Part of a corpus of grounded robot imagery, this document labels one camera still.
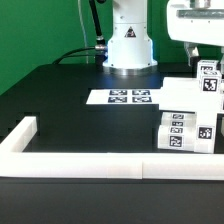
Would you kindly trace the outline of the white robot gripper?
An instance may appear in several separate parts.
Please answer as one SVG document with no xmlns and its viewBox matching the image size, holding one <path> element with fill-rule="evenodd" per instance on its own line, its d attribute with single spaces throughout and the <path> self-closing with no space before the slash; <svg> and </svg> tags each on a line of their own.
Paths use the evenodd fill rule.
<svg viewBox="0 0 224 224">
<path fill-rule="evenodd" d="M 208 8 L 193 8 L 191 0 L 169 0 L 167 29 L 172 40 L 185 43 L 188 65 L 200 60 L 198 44 L 224 47 L 224 0 L 205 0 Z"/>
</svg>

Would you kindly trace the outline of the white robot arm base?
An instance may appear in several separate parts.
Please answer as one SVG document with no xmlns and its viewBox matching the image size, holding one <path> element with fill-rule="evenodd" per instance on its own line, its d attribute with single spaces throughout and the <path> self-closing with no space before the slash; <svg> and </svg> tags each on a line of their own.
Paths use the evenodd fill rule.
<svg viewBox="0 0 224 224">
<path fill-rule="evenodd" d="M 147 6 L 148 0 L 113 0 L 113 35 L 104 67 L 144 69 L 157 65 L 147 33 Z"/>
</svg>

